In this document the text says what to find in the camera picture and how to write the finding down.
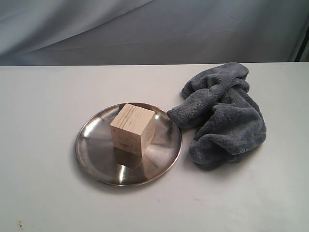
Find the light wooden cube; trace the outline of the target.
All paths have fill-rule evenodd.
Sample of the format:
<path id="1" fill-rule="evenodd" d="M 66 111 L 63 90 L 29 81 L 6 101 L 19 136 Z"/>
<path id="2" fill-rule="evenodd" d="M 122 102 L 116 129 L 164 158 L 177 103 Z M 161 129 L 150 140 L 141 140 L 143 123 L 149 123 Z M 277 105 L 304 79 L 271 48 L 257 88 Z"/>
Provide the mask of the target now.
<path id="1" fill-rule="evenodd" d="M 155 112 L 126 103 L 110 129 L 114 147 L 142 157 L 155 136 Z"/>

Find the blue-grey fluffy towel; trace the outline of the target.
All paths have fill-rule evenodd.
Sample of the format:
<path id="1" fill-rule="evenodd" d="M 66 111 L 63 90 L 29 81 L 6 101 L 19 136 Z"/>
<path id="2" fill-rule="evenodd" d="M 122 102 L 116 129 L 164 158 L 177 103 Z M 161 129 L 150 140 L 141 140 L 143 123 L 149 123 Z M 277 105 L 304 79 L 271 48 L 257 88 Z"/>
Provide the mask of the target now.
<path id="1" fill-rule="evenodd" d="M 247 67 L 236 62 L 204 70 L 182 88 L 184 102 L 168 110 L 179 128 L 199 128 L 188 153 L 200 169 L 237 162 L 265 141 L 265 121 L 248 95 L 248 73 Z"/>

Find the round stainless steel plate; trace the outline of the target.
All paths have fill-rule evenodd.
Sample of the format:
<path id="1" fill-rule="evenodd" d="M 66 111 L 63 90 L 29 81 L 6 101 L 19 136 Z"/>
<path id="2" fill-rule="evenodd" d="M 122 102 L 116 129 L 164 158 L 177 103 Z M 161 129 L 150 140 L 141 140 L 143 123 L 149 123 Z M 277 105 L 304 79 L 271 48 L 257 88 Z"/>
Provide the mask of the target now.
<path id="1" fill-rule="evenodd" d="M 155 112 L 156 131 L 142 157 L 118 149 L 112 144 L 109 124 L 123 103 L 110 106 L 92 116 L 77 135 L 74 151 L 80 166 L 97 181 L 112 186 L 137 186 L 166 173 L 178 159 L 182 133 L 166 112 L 136 102 L 135 106 Z"/>

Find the grey fabric backdrop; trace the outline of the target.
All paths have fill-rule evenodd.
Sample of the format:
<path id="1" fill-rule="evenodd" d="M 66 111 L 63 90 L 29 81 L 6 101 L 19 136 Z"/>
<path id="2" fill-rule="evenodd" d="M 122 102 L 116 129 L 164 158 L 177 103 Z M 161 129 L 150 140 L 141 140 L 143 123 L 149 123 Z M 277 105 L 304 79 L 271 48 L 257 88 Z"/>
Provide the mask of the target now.
<path id="1" fill-rule="evenodd" d="M 294 61 L 306 0 L 3 0 L 0 63 Z"/>

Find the black pole at right edge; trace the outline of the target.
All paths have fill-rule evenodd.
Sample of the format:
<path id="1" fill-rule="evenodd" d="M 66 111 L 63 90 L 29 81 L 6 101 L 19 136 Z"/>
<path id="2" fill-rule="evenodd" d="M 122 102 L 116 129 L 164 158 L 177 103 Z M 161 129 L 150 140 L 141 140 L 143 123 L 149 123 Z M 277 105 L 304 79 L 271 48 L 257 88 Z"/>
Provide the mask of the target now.
<path id="1" fill-rule="evenodd" d="M 309 41 L 309 29 L 306 30 L 306 34 L 304 36 L 304 39 L 300 45 L 300 48 L 296 54 L 296 57 L 294 59 L 294 62 L 299 62 L 301 60 L 302 55 L 304 54 L 305 48 L 307 46 L 307 43 Z"/>

